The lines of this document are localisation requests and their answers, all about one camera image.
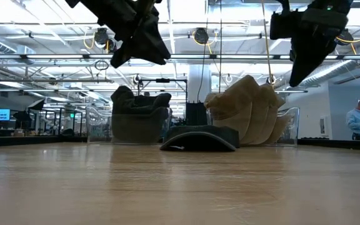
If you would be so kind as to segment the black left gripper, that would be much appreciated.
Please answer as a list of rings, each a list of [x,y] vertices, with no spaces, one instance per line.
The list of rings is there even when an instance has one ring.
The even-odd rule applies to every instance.
[[[111,65],[122,66],[132,57],[165,65],[171,58],[158,29],[158,0],[79,0],[96,17],[97,23],[115,33],[122,41],[113,54]]]

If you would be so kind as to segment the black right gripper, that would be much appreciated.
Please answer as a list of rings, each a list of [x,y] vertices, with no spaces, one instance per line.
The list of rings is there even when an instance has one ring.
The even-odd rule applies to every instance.
[[[300,85],[335,50],[335,38],[345,30],[348,13],[348,7],[308,7],[304,11],[291,11],[294,19],[291,87]]]

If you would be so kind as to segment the clear plastic bin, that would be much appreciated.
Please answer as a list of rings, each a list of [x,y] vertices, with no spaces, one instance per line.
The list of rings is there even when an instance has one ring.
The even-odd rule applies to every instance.
[[[207,121],[209,125],[213,125],[212,121],[211,121],[211,117],[209,115],[209,111],[207,110]],[[278,112],[277,116],[283,116],[283,115],[290,115],[292,116],[292,119],[289,123],[289,127],[288,127],[288,133],[289,133],[289,138],[290,141],[286,144],[267,144],[267,145],[259,145],[258,144],[258,140],[259,140],[259,136],[251,143],[248,145],[241,145],[241,141],[240,141],[240,146],[241,147],[246,147],[246,146],[281,146],[281,145],[287,145],[287,146],[295,146],[296,145],[296,141],[298,139],[298,128],[299,128],[299,108],[298,107],[292,107],[284,112]]]
[[[99,113],[95,107],[86,108],[86,124],[87,124],[87,141],[88,143],[113,143],[113,135],[111,130],[111,119],[112,115],[105,115]],[[167,131],[161,136],[160,140],[165,136]]]

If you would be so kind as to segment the black metal stand frame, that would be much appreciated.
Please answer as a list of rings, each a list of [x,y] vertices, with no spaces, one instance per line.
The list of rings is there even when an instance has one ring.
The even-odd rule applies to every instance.
[[[164,87],[166,84],[174,83],[174,88]],[[156,79],[141,79],[137,82],[137,88],[135,90],[137,95],[149,92],[155,94],[162,93],[184,93],[183,97],[172,97],[172,104],[184,104],[188,102],[188,80],[187,79],[169,79],[169,78],[156,78]]]

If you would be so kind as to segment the black aluminium table frame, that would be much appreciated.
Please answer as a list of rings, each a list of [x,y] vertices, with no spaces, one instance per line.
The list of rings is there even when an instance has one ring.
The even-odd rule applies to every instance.
[[[50,143],[86,143],[86,137],[77,136],[30,136],[30,137],[0,137],[0,147],[18,146],[29,144],[50,144]],[[360,150],[360,141],[340,141],[329,139],[298,139],[296,147],[319,146],[325,148],[341,148]]]

